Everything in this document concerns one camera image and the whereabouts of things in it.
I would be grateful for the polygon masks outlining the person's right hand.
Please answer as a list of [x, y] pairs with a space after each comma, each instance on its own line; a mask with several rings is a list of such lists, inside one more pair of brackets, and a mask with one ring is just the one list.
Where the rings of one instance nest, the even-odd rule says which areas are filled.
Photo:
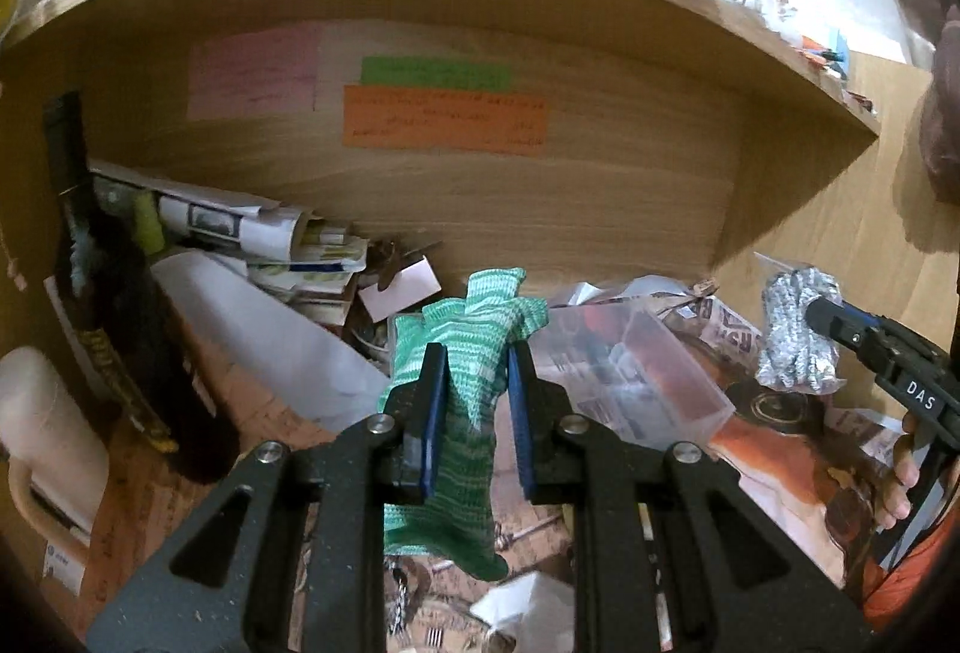
[[880, 531], [889, 531], [896, 523], [907, 520], [911, 511], [908, 492], [918, 484], [919, 468], [913, 458], [918, 419], [907, 414], [901, 421], [901, 429], [903, 434], [893, 445], [892, 469], [882, 479], [875, 496], [874, 522]]

